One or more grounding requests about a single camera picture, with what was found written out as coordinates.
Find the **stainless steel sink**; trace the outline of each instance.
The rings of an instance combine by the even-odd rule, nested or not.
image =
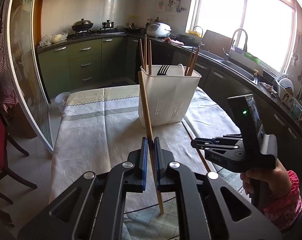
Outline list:
[[[239,66],[233,64],[230,61],[221,60],[220,62],[223,65],[226,65],[229,68],[231,68],[234,71],[236,71],[237,73],[241,74],[242,76],[244,76],[245,78],[247,78],[248,80],[250,80],[252,83],[254,83],[256,85],[258,84],[258,79],[255,76],[253,76],[252,74],[250,74],[249,72],[247,72],[246,70],[244,70],[243,68],[240,68]]]
[[[186,49],[192,50],[191,46],[181,46],[181,47],[184,47]],[[204,49],[200,49],[199,50],[199,54],[202,54],[204,56],[207,56],[207,57],[215,59],[215,60],[221,60],[222,59],[221,57],[219,57],[219,56],[217,56],[217,55],[215,55],[215,54],[213,54],[213,53],[211,53],[211,52],[209,52],[207,50],[204,50]]]

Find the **bottle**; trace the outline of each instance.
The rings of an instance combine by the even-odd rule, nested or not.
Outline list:
[[[147,28],[149,27],[149,25],[150,25],[150,19],[148,19],[148,22],[145,25],[145,30],[147,30]]]

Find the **pot lid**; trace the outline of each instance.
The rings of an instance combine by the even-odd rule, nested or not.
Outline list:
[[[92,22],[89,20],[84,20],[84,18],[82,18],[80,21],[77,21],[73,24],[73,26],[75,25],[82,25],[82,24],[91,24]]]

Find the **cutting board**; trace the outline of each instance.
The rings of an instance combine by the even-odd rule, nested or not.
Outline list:
[[[220,57],[224,57],[223,48],[225,51],[229,48],[231,38],[207,30],[204,34],[202,43],[204,44],[204,49],[212,52]]]

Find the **white tablecloth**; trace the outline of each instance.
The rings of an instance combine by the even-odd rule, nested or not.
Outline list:
[[[50,202],[84,172],[108,172],[126,161],[129,152],[140,149],[146,130],[138,118],[138,97],[138,85],[81,91],[69,96],[53,152]],[[200,89],[196,90],[183,122],[193,137],[240,132],[226,112]],[[194,172],[206,174],[181,122],[153,127],[153,135],[159,136],[161,147],[171,151],[175,160]],[[174,193],[163,194],[163,200],[173,196]],[[127,193],[125,212],[156,203],[149,159],[146,191]]]

